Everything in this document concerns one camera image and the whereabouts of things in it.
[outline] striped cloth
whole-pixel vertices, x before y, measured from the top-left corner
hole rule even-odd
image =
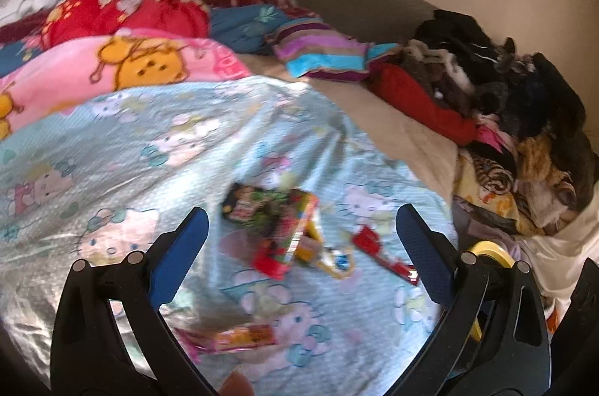
[[[279,27],[273,51],[289,74],[341,81],[368,77],[368,62],[398,50],[397,44],[370,45],[347,38],[319,18],[303,18]]]

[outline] yellow cartoon bear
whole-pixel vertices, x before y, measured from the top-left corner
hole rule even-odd
[[[115,91],[124,88],[179,83],[189,76],[180,50],[182,45],[165,39],[113,36],[100,49],[100,64],[89,77],[98,83],[107,64],[118,66]]]
[[[10,123],[7,120],[8,114],[12,111],[18,114],[23,109],[14,104],[12,97],[8,92],[4,91],[0,94],[0,140],[6,139],[11,134]]]

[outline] blue gripper pad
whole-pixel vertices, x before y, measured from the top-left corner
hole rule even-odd
[[[200,207],[191,210],[179,225],[175,240],[152,269],[148,293],[152,308],[172,302],[208,238],[208,227],[208,215]]]
[[[399,208],[395,225],[428,295],[435,303],[449,308],[457,270],[456,249],[444,235],[428,228],[411,203]]]

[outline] light blue hello kitty sheet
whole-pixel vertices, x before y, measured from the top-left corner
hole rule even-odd
[[[339,281],[296,265],[278,282],[251,270],[245,231],[221,219],[230,185],[296,185],[320,198],[323,232],[347,243],[360,224],[405,260],[396,209],[414,204],[455,240],[444,201],[379,152],[328,99],[302,83],[251,77],[222,84],[136,88],[55,114],[0,144],[0,315],[47,380],[55,310],[71,263],[119,262],[176,228],[193,206],[210,234],[173,303],[171,326],[274,324],[280,344],[202,358],[215,386],[237,368],[258,395],[381,395],[438,317],[412,287],[356,254]],[[148,371],[122,309],[132,359]]]

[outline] beige mattress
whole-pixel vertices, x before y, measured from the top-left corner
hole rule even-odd
[[[274,57],[240,55],[256,75],[297,81]],[[366,132],[389,158],[404,161],[415,175],[451,201],[457,160],[456,145],[380,100],[359,84],[302,78],[327,96]]]

